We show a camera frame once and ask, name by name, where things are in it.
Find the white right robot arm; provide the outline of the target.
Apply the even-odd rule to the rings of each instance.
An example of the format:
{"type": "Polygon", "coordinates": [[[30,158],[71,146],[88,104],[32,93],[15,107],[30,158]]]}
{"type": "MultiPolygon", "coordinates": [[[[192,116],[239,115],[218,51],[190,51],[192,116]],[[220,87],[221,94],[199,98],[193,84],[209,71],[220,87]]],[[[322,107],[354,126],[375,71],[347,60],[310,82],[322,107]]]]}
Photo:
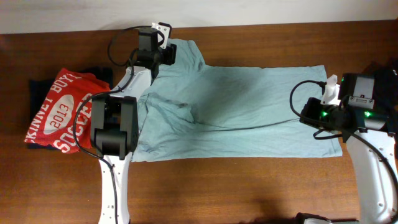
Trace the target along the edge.
{"type": "Polygon", "coordinates": [[[360,223],[397,223],[397,167],[392,115],[372,98],[346,95],[331,101],[309,98],[298,114],[316,128],[316,140],[340,138],[356,176],[360,223]]]}

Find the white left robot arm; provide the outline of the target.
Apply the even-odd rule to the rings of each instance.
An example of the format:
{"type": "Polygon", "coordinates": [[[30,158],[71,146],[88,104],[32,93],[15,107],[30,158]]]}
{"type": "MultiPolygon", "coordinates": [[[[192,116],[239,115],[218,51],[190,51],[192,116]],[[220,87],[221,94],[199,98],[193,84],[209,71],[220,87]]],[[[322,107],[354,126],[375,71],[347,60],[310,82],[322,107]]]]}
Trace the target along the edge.
{"type": "Polygon", "coordinates": [[[159,66],[175,63],[177,46],[152,52],[135,50],[121,81],[110,93],[96,96],[91,109],[91,145],[101,167],[100,223],[129,223],[129,165],[139,139],[137,101],[155,80],[159,66]]]}

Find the light blue t-shirt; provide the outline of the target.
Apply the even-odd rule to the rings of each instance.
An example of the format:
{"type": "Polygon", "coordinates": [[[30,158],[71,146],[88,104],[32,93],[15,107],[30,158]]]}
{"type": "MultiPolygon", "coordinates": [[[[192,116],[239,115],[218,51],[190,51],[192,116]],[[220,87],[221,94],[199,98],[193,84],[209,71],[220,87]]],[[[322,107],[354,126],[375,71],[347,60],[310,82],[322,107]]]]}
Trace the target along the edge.
{"type": "Polygon", "coordinates": [[[208,157],[338,157],[337,139],[316,140],[297,113],[321,97],[324,66],[213,67],[191,40],[175,40],[138,102],[135,162],[208,157]]]}

